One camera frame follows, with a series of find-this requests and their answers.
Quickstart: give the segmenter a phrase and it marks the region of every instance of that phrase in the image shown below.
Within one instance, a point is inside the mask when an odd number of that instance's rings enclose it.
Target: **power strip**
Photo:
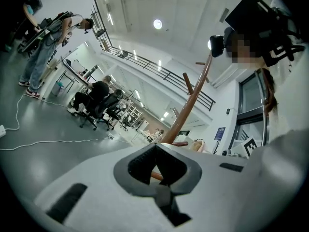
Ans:
[[[0,138],[6,135],[5,128],[3,125],[0,126]]]

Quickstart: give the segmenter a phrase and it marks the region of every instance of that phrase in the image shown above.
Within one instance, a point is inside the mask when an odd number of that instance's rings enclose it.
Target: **white cable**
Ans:
[[[17,118],[18,110],[19,110],[18,104],[19,104],[19,102],[21,101],[21,99],[22,99],[24,96],[33,97],[33,96],[30,96],[30,95],[27,95],[27,94],[24,94],[24,95],[21,96],[21,98],[20,98],[19,101],[17,102],[17,112],[16,112],[16,116],[15,116],[16,121],[17,121],[17,124],[18,124],[18,127],[17,127],[17,128],[6,128],[6,129],[5,129],[6,131],[9,131],[9,130],[10,130],[10,131],[15,131],[15,130],[18,130],[18,129],[19,129],[20,126],[19,126],[19,121],[18,121],[18,118]],[[67,108],[66,106],[61,105],[61,104],[53,103],[53,102],[50,102],[50,101],[44,101],[44,100],[42,100],[42,99],[40,99],[40,98],[37,98],[37,99],[38,99],[38,100],[41,100],[41,101],[43,101],[43,102],[45,102],[45,103],[50,103],[50,104],[53,104],[53,105],[58,105],[58,106],[62,106],[62,107]],[[32,145],[36,145],[36,144],[39,144],[39,143],[55,143],[55,142],[63,142],[63,143],[72,143],[72,142],[76,142],[76,143],[80,143],[80,142],[89,142],[89,141],[96,141],[96,140],[109,140],[109,139],[108,139],[108,138],[97,138],[97,139],[88,139],[88,140],[79,140],[79,141],[76,141],[76,140],[71,140],[71,141],[64,141],[64,140],[38,141],[38,142],[34,142],[34,143],[32,143],[32,144],[29,144],[29,145],[20,145],[20,146],[17,146],[17,147],[15,147],[15,148],[13,148],[13,149],[1,149],[1,148],[0,148],[0,150],[8,150],[8,151],[10,151],[10,150],[16,150],[16,149],[21,148],[21,147],[32,146]],[[121,140],[116,140],[116,139],[111,139],[111,140],[130,144],[130,143],[126,142],[126,141],[121,141]]]

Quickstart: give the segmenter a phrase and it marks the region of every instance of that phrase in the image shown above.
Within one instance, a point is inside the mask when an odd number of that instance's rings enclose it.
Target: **jeans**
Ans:
[[[75,94],[75,100],[74,100],[74,108],[76,110],[78,110],[78,107],[79,107],[79,104],[84,104],[85,106],[88,105],[88,102],[89,102],[89,96],[87,96],[86,94],[83,94],[83,93],[80,93],[80,92],[77,92]]]
[[[37,92],[40,85],[40,77],[45,70],[48,59],[53,54],[57,42],[54,42],[48,35],[45,36],[38,48],[29,58],[20,82],[30,82],[31,92]]]

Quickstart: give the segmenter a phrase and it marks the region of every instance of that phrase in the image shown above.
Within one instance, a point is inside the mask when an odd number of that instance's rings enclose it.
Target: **window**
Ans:
[[[239,84],[239,111],[234,135],[229,149],[251,136],[257,146],[264,146],[269,139],[269,121],[265,116],[263,100],[266,88],[261,71],[256,71]]]

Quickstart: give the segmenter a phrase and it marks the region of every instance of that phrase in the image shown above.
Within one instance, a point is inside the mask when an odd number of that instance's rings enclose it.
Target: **trash can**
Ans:
[[[57,96],[62,89],[63,89],[62,83],[61,82],[56,82],[55,85],[53,86],[51,92],[52,92],[53,95]]]

